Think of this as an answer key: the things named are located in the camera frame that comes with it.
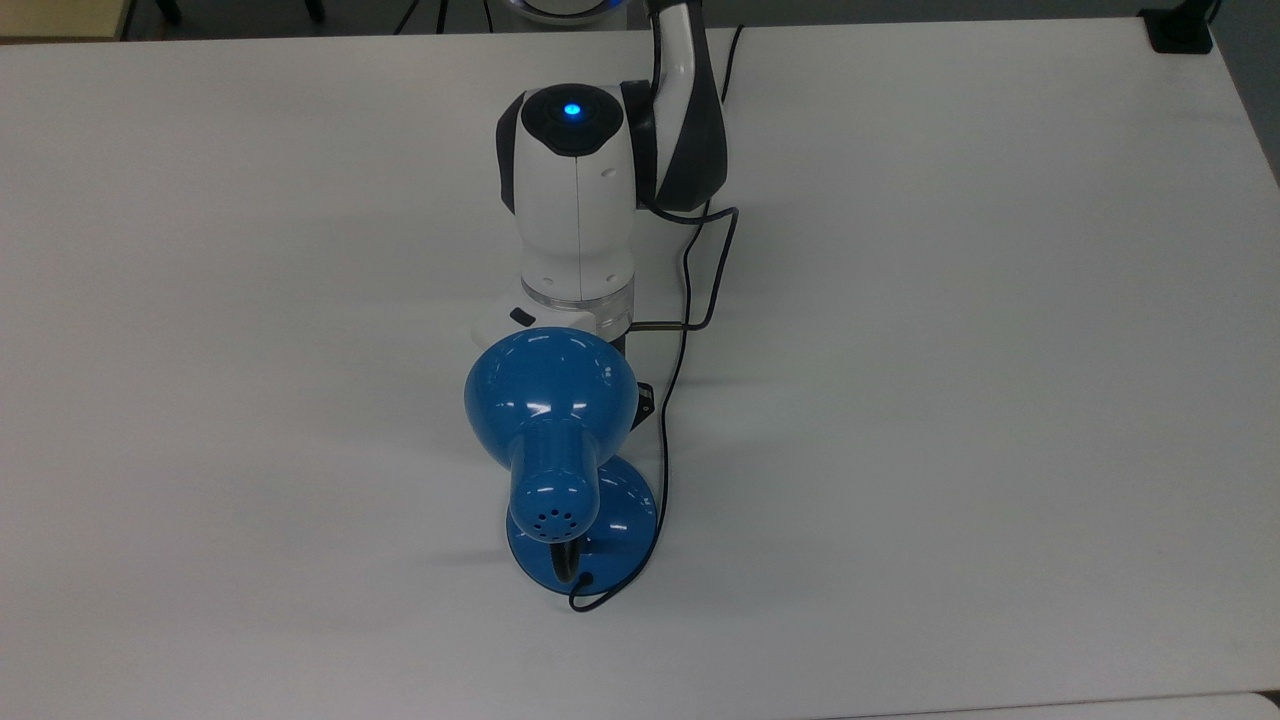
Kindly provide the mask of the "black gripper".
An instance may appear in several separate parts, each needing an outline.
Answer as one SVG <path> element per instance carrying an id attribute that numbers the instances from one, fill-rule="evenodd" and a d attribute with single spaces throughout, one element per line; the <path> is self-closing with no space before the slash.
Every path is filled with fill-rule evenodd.
<path id="1" fill-rule="evenodd" d="M 626 334 L 611 341 L 611 346 L 620 354 L 620 356 L 630 361 Z M 650 383 L 640 380 L 639 375 L 636 375 L 636 398 L 634 419 L 630 427 L 631 430 L 639 428 L 657 410 L 654 387 Z"/>

